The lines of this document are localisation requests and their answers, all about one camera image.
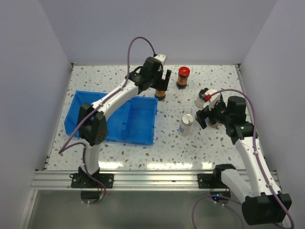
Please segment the black-cap white powder grinder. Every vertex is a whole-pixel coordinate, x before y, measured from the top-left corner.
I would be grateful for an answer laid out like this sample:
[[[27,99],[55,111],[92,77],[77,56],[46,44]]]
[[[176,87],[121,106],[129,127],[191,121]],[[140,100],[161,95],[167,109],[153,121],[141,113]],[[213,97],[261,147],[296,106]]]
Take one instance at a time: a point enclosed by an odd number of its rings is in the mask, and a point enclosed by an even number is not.
[[[205,96],[207,94],[212,94],[214,92],[214,89],[213,88],[204,88],[204,89],[201,89],[196,97],[196,100],[195,100],[195,106],[199,109],[202,109],[203,108],[203,105],[204,103],[207,101],[205,99]]]

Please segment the red-lid sauce jar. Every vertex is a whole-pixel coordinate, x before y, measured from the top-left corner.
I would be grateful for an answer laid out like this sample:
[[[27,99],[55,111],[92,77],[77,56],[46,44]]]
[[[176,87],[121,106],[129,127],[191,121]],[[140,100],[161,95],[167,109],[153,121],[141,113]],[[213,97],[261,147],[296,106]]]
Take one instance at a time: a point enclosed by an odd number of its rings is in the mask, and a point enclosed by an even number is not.
[[[190,69],[186,66],[182,66],[178,70],[178,79],[176,85],[178,88],[185,88],[187,86],[187,80],[190,75]]]
[[[166,97],[166,91],[161,91],[156,89],[154,96],[158,100],[163,100]]]

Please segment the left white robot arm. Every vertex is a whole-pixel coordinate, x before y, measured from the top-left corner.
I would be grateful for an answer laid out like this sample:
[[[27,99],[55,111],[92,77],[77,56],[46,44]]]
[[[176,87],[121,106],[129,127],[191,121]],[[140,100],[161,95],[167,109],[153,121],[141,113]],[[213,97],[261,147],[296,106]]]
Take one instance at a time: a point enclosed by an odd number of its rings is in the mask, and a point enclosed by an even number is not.
[[[166,72],[163,79],[163,68],[167,60],[165,54],[148,57],[140,71],[133,70],[119,86],[92,104],[81,105],[78,116],[78,131],[81,139],[88,146],[85,150],[81,169],[85,172],[82,181],[88,187],[98,184],[100,170],[98,159],[100,144],[108,134],[107,121],[111,115],[128,100],[136,97],[148,88],[166,91],[171,71]]]

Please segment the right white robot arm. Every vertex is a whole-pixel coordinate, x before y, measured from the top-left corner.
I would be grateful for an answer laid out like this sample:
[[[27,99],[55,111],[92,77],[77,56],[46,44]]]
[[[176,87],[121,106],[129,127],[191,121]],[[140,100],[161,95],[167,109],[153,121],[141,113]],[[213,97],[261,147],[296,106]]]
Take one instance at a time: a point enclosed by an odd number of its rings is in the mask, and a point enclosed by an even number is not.
[[[196,120],[203,129],[207,122],[225,126],[226,134],[240,154],[249,182],[246,183],[232,164],[216,165],[207,180],[217,187],[231,189],[241,203],[242,214],[248,225],[278,224],[288,215],[292,200],[282,193],[273,179],[260,149],[254,124],[246,120],[246,101],[230,96],[224,102],[221,94],[206,95]]]

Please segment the black-cap brown spice grinder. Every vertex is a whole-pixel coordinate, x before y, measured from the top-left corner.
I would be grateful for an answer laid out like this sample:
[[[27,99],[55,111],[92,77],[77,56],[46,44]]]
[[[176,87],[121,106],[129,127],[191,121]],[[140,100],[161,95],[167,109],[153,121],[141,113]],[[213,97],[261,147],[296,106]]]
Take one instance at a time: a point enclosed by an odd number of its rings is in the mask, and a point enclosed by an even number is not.
[[[208,117],[207,118],[207,124],[211,128],[218,128],[219,126],[222,125],[216,118],[213,118],[213,117]]]

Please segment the silver-lid white spice jar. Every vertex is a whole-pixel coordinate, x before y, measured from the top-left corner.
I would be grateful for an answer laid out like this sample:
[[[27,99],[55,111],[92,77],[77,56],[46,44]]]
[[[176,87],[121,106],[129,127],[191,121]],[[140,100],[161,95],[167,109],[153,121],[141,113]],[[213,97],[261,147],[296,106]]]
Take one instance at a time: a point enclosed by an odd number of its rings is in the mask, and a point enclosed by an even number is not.
[[[192,128],[194,117],[191,114],[184,114],[181,118],[179,125],[179,134],[181,136],[187,136]]]

